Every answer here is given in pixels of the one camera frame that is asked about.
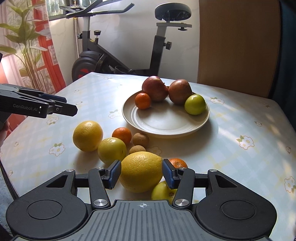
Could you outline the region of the person's left hand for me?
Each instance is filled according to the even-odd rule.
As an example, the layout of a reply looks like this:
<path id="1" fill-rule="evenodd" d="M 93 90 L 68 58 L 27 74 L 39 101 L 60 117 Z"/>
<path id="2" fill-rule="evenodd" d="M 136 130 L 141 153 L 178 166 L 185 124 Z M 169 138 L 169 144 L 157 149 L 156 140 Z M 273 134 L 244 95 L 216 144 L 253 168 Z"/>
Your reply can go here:
<path id="1" fill-rule="evenodd" d="M 4 123 L 4 126 L 3 128 L 1 129 L 0 131 L 0 147 L 3 145 L 4 143 L 4 140 L 7 136 L 7 133 L 8 133 L 8 130 L 9 130 L 9 127 L 10 127 L 10 123 L 9 121 L 7 120 L 5 123 Z"/>

